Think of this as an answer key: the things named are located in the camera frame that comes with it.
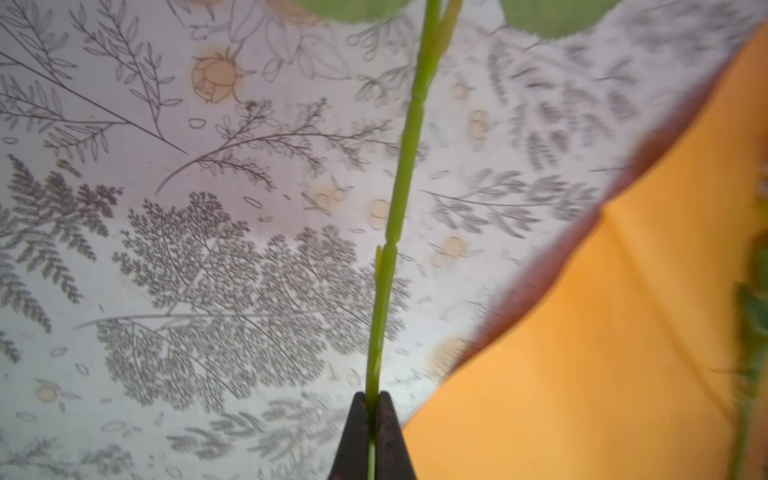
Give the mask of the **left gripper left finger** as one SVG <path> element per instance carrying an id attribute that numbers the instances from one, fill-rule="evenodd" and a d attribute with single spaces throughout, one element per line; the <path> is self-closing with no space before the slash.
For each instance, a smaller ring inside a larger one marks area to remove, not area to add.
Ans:
<path id="1" fill-rule="evenodd" d="M 329 480 L 367 480 L 369 478 L 370 417 L 365 394 L 357 392 L 342 431 L 328 476 Z"/>

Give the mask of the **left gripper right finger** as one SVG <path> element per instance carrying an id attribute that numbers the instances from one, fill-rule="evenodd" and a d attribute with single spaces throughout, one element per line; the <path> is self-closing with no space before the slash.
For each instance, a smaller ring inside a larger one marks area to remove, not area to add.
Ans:
<path id="1" fill-rule="evenodd" d="M 392 397 L 385 391 L 374 415 L 374 442 L 375 480 L 417 479 Z"/>

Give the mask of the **orange wrapping paper sheet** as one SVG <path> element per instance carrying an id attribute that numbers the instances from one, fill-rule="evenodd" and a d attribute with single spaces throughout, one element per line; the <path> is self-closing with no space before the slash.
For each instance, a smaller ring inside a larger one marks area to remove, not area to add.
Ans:
<path id="1" fill-rule="evenodd" d="M 723 479 L 735 289 L 765 228 L 767 31 L 547 296 L 409 421 L 421 479 Z"/>

